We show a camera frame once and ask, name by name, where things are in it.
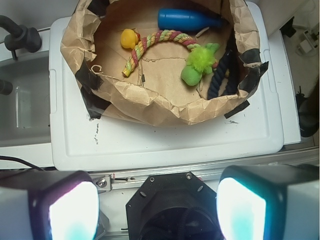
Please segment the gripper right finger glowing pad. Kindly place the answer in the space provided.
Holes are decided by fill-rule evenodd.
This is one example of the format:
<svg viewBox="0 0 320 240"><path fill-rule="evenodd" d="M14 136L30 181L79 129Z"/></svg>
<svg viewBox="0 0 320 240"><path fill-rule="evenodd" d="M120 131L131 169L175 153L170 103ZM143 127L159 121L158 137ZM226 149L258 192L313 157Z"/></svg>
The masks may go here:
<svg viewBox="0 0 320 240"><path fill-rule="evenodd" d="M216 211L226 240L318 240L320 168L230 165L219 180Z"/></svg>

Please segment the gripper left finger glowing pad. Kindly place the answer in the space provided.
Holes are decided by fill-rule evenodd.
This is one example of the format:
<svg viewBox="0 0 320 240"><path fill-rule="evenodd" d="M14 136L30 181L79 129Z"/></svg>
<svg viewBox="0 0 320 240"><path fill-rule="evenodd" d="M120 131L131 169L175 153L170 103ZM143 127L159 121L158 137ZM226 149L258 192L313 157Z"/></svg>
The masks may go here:
<svg viewBox="0 0 320 240"><path fill-rule="evenodd" d="M85 171L2 171L2 240L93 240L96 185Z"/></svg>

